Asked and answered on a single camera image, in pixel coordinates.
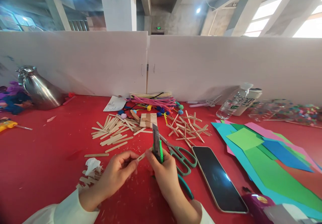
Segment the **scissors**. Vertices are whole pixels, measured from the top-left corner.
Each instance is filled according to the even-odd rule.
[[[182,163],[186,169],[188,170],[186,173],[182,172],[181,169],[179,169],[179,167],[177,166],[177,170],[179,171],[179,173],[182,176],[187,176],[191,173],[191,169],[189,168],[189,166],[184,162],[186,160],[186,162],[192,167],[195,168],[197,166],[197,159],[196,157],[191,154],[188,150],[179,147],[179,146],[173,146],[172,144],[170,144],[168,142],[168,140],[166,140],[161,134],[159,134],[160,138],[164,141],[164,143],[168,146],[168,148],[170,149],[170,155],[175,157],[176,159],[179,160],[180,163]],[[191,163],[183,154],[181,151],[185,151],[193,160],[194,163]]]

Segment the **hand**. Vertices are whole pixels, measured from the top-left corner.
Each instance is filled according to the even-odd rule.
[[[132,151],[113,156],[100,180],[91,188],[80,192],[79,202],[84,210],[94,211],[102,201],[118,191],[133,172],[137,173],[138,157]]]
[[[166,201],[169,203],[178,194],[183,195],[174,157],[163,149],[163,164],[160,164],[149,150],[146,150],[145,155],[154,170],[155,178]]]

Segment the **bottle cap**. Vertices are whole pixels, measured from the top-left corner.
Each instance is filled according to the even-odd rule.
[[[253,84],[251,84],[251,83],[242,83],[240,85],[240,88],[242,88],[243,90],[249,90],[252,87],[253,87]]]

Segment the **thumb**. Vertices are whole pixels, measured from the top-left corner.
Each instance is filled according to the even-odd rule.
[[[161,164],[158,162],[154,154],[148,149],[145,151],[145,156],[147,157],[154,171],[160,167]]]
[[[123,178],[127,179],[136,170],[138,165],[137,160],[131,161],[126,168],[122,169]]]

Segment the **pink pipe cleaner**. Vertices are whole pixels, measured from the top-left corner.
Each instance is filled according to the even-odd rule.
[[[176,106],[175,99],[173,97],[171,97],[169,99],[148,99],[148,98],[134,96],[134,98],[131,99],[131,101],[134,103],[160,106],[168,111],[172,110],[174,108],[174,106]]]

